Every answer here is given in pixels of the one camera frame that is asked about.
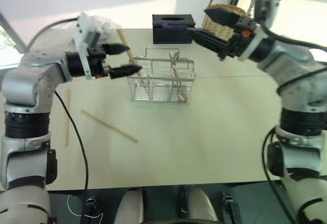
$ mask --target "white table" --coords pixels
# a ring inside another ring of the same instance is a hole
[[[124,31],[134,55],[153,46],[151,29]],[[194,43],[160,47],[178,47],[181,57],[196,61],[190,105],[132,102],[126,78],[77,78],[58,87],[61,94],[71,89],[71,114],[89,162],[89,188],[265,180],[261,145],[281,111],[274,81],[257,70],[255,63],[220,62],[213,52]],[[107,62],[112,66],[126,63],[127,55],[110,56]],[[99,124],[81,109],[139,142]],[[71,126],[65,147],[64,120],[64,110],[54,98],[51,142],[57,150],[58,177],[49,190],[84,186],[80,146]],[[4,121],[2,104],[0,121]]]

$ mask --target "plastic bag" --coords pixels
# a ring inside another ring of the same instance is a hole
[[[113,34],[116,33],[118,24],[109,18],[101,16],[89,16],[90,20],[102,32],[98,43],[108,43]],[[76,51],[74,44],[74,28],[76,22],[69,22],[48,29],[35,41],[31,51]]]

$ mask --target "black cable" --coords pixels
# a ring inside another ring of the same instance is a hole
[[[60,95],[57,93],[57,91],[55,91],[55,95],[57,96],[57,98],[59,99],[63,109],[65,110],[67,116],[69,117],[69,120],[71,121],[73,127],[74,127],[74,130],[76,132],[76,135],[77,135],[77,138],[78,138],[78,141],[80,142],[80,146],[81,146],[81,149],[82,149],[82,153],[83,153],[83,158],[84,158],[84,163],[85,163],[85,185],[84,185],[84,195],[83,195],[83,205],[82,205],[82,212],[81,212],[81,219],[83,218],[83,216],[85,215],[85,203],[86,203],[86,199],[87,199],[87,186],[88,186],[88,162],[87,162],[87,158],[86,158],[86,154],[85,154],[85,150],[84,150],[84,146],[83,146],[83,142],[82,142],[82,139],[81,139],[81,136],[80,134],[78,133],[78,130],[77,130],[77,127],[76,127],[76,124],[73,120],[73,118],[71,117],[65,103],[63,102],[62,98],[60,97]]]
[[[290,85],[290,84],[292,84],[292,83],[294,83],[294,82],[297,82],[297,81],[299,81],[299,80],[302,80],[302,79],[305,79],[305,78],[311,77],[311,76],[313,76],[313,75],[316,75],[316,74],[318,74],[318,73],[325,72],[325,71],[327,71],[327,67],[324,67],[324,68],[318,69],[318,70],[316,70],[316,71],[314,71],[314,72],[309,72],[309,73],[303,74],[303,75],[301,75],[301,76],[299,76],[299,77],[293,78],[293,79],[291,79],[291,80],[289,80],[289,81],[283,83],[281,86],[279,86],[279,87],[277,88],[277,93],[280,95],[282,89],[283,89],[285,86],[287,86],[287,85]]]
[[[265,162],[265,147],[266,147],[266,143],[269,139],[270,136],[274,136],[275,134],[275,127],[273,127],[269,132],[268,134],[266,135],[265,137],[265,140],[262,144],[262,149],[261,149],[261,163],[262,163],[262,167],[263,167],[263,170],[264,170],[264,173],[265,173],[265,176],[267,178],[267,181],[268,181],[268,184],[273,192],[273,194],[275,195],[279,205],[281,206],[281,208],[283,209],[285,215],[287,216],[288,220],[290,221],[291,224],[295,224],[295,221],[292,217],[292,215],[290,214],[290,212],[288,211],[288,209],[286,208],[283,200],[281,199],[279,193],[277,192],[277,189],[276,189],[276,186],[274,185],[273,181],[270,179],[270,176],[268,174],[268,171],[267,171],[267,167],[266,167],[266,162]]]
[[[270,144],[273,143],[274,135],[275,135],[275,134],[272,133],[271,136],[270,136]]]
[[[324,46],[321,46],[321,45],[318,45],[318,44],[315,44],[315,43],[311,43],[311,42],[294,40],[294,39],[291,39],[291,38],[287,38],[287,37],[284,37],[284,36],[277,35],[276,33],[270,31],[264,24],[261,24],[261,29],[268,36],[273,38],[274,40],[281,41],[281,42],[288,43],[288,44],[308,47],[308,48],[311,48],[311,49],[320,49],[320,50],[323,50],[323,51],[327,52],[327,47],[324,47]]]

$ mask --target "orange light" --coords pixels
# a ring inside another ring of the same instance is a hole
[[[242,31],[242,36],[250,36],[250,35],[252,35],[251,31],[249,31],[249,30]]]

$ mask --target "gray floor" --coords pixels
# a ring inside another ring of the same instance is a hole
[[[229,193],[239,203],[243,224],[287,224],[289,223],[273,196],[267,183],[253,183],[241,186],[224,184],[200,185],[210,198],[218,218],[230,224],[230,218],[223,210],[222,195]],[[160,186],[145,188],[148,195],[148,207],[145,212],[146,220],[164,220],[177,218],[175,211],[177,187]],[[99,209],[104,212],[102,224],[112,224],[115,213],[126,189],[90,190],[89,195],[96,197]],[[282,188],[279,189],[283,200],[289,206]],[[57,217],[59,224],[78,224],[79,218],[70,214],[67,209],[67,195],[51,194],[52,215]],[[81,210],[81,197],[72,196],[69,205],[75,213]]]

